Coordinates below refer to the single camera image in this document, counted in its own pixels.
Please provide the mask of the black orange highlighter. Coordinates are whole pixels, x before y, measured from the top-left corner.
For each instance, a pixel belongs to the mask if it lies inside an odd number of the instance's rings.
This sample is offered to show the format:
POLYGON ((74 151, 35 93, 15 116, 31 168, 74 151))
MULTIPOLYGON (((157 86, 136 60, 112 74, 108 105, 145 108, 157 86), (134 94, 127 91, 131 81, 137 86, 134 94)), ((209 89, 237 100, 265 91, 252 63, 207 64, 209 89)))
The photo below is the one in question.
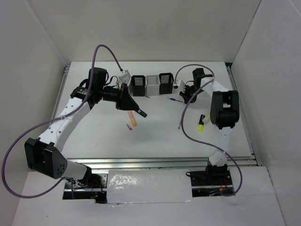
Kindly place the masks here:
POLYGON ((142 111, 141 109, 139 109, 137 111, 138 114, 140 114, 142 117, 146 118, 147 117, 147 113, 145 113, 144 111, 142 111))

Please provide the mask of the blue ballpoint pen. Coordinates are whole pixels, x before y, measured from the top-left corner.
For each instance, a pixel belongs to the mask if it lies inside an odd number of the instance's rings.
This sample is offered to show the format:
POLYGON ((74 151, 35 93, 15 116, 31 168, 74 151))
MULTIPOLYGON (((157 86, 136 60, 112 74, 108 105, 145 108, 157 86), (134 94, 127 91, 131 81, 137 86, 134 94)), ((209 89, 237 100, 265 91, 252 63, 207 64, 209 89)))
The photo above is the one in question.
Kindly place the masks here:
POLYGON ((172 100, 172 101, 176 101, 176 102, 180 102, 180 103, 185 103, 184 101, 181 101, 181 100, 178 100, 178 99, 175 99, 175 98, 171 98, 171 97, 168 97, 167 99, 172 100))

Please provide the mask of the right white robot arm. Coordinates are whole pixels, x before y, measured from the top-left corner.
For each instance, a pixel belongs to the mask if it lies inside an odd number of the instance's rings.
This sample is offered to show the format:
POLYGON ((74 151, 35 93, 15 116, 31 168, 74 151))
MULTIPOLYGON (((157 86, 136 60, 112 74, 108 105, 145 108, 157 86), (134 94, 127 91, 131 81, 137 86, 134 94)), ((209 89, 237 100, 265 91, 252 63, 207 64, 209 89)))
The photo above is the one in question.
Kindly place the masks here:
POLYGON ((227 89, 215 81, 212 74, 205 74, 203 68, 193 70, 192 75, 193 85, 186 85, 180 96, 185 104, 194 103, 197 95, 203 91, 211 97, 209 119, 214 126, 216 144, 206 143, 213 151, 207 160, 205 179, 215 185, 227 177, 226 152, 230 134, 239 121, 239 95, 236 90, 227 89))

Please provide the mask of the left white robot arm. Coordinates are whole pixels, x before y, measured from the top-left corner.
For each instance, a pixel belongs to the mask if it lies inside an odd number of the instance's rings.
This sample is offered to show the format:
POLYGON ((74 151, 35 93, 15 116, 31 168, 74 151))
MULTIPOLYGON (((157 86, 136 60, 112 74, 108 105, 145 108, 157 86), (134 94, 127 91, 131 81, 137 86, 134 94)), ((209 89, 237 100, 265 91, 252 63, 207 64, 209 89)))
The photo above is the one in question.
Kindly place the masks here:
POLYGON ((101 179, 89 166, 66 159, 62 150, 79 122, 101 100, 114 102, 118 110, 141 111, 128 91, 129 72, 122 71, 117 86, 110 86, 107 76, 108 72, 103 68, 89 70, 88 78, 73 90, 58 120, 36 139, 27 139, 24 147, 30 169, 53 179, 71 178, 83 188, 101 179))

